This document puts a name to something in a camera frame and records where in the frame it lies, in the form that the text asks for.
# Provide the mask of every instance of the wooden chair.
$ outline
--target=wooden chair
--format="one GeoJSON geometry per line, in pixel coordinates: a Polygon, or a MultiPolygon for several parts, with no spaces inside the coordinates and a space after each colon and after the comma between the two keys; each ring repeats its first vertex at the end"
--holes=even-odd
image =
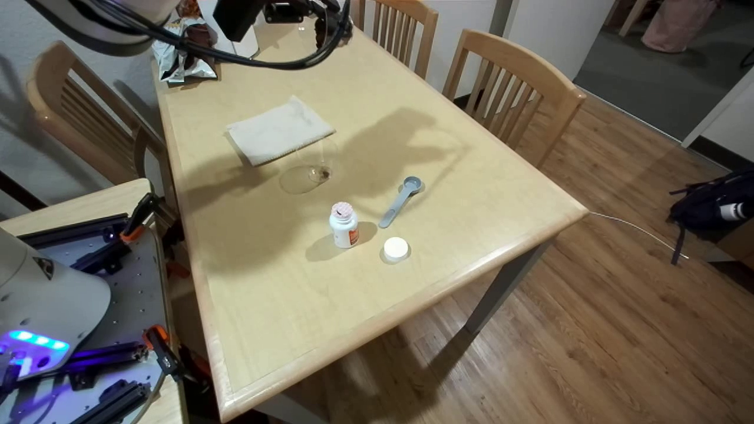
{"type": "Polygon", "coordinates": [[[26,96],[41,127],[113,183],[148,177],[145,165],[152,150],[161,165],[152,181],[165,195],[159,230],[178,219],[165,141],[63,43],[41,54],[26,96]]]}
{"type": "Polygon", "coordinates": [[[542,57],[497,35],[464,30],[443,89],[449,100],[457,96],[469,54],[482,62],[464,110],[525,161],[542,165],[584,94],[542,57]]]}
{"type": "MultiPolygon", "coordinates": [[[[355,7],[355,26],[364,28],[364,0],[355,7]]],[[[434,33],[438,26],[438,13],[419,0],[374,0],[372,37],[399,62],[411,67],[417,75],[427,77],[434,33]],[[421,26],[421,41],[414,51],[417,26],[421,26]]]]}

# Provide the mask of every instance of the black cable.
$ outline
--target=black cable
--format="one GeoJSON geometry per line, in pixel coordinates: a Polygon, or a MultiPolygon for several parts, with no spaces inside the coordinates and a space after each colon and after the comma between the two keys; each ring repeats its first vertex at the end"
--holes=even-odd
{"type": "Polygon", "coordinates": [[[279,70],[311,69],[311,67],[325,62],[339,47],[343,41],[351,37],[351,15],[348,15],[351,3],[348,0],[344,0],[344,7],[339,15],[333,15],[333,3],[327,7],[317,7],[314,3],[310,4],[310,10],[314,10],[319,15],[319,22],[322,22],[325,35],[314,54],[302,57],[297,62],[258,62],[258,59],[228,54],[228,51],[213,49],[213,47],[207,49],[203,44],[189,43],[186,37],[182,37],[178,33],[165,30],[162,26],[156,26],[153,22],[134,15],[132,10],[128,10],[113,0],[99,0],[96,7],[102,7],[112,17],[120,17],[126,22],[134,22],[134,24],[145,26],[145,28],[129,28],[129,30],[140,30],[142,35],[174,44],[178,49],[183,49],[183,51],[191,51],[198,57],[209,57],[209,59],[226,62],[226,63],[279,69],[279,70]]]}

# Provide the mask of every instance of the white bottle cap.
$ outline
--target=white bottle cap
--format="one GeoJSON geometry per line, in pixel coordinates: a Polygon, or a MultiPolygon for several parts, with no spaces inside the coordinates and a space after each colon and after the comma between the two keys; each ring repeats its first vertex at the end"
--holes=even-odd
{"type": "Polygon", "coordinates": [[[386,261],[400,261],[408,256],[408,242],[403,238],[390,238],[383,245],[383,256],[386,261]]]}

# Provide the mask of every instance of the table leg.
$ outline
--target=table leg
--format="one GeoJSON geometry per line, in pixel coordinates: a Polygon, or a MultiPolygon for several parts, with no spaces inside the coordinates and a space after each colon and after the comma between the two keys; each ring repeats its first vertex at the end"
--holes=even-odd
{"type": "Polygon", "coordinates": [[[319,413],[310,410],[307,405],[302,405],[299,401],[279,393],[272,401],[262,402],[258,408],[260,413],[281,419],[281,422],[291,422],[291,424],[325,424],[327,419],[322,419],[319,413]]]}
{"type": "Polygon", "coordinates": [[[487,293],[482,298],[467,326],[463,328],[463,334],[477,336],[484,331],[484,326],[496,316],[499,304],[515,293],[515,287],[522,283],[529,268],[539,259],[547,245],[549,242],[542,242],[499,268],[487,293]]]}

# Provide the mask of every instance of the wooden table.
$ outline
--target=wooden table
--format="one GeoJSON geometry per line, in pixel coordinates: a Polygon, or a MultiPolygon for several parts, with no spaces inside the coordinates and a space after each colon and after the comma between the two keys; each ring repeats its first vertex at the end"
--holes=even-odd
{"type": "MultiPolygon", "coordinates": [[[[14,235],[23,235],[57,226],[70,226],[77,221],[93,221],[99,216],[129,215],[148,190],[152,188],[146,180],[128,181],[113,188],[105,188],[82,198],[73,198],[31,215],[0,221],[0,229],[14,235]]],[[[182,399],[178,385],[170,377],[162,381],[161,395],[152,402],[142,422],[183,422],[182,399]]]]}
{"type": "MultiPolygon", "coordinates": [[[[307,33],[260,28],[262,57],[299,57],[310,49],[307,33]]],[[[584,215],[359,30],[317,69],[222,67],[218,83],[159,83],[159,100],[224,422],[584,215]],[[251,167],[226,124],[291,96],[337,132],[251,167]],[[307,193],[285,190],[291,169],[307,165],[327,167],[331,180],[307,193]],[[421,177],[427,190],[377,230],[408,175],[421,177]],[[327,215],[337,201],[361,215],[354,251],[331,242],[327,215]],[[411,242],[400,263],[379,259],[392,235],[411,242]]],[[[509,291],[509,281],[493,286],[484,307],[496,311],[509,291]]]]}

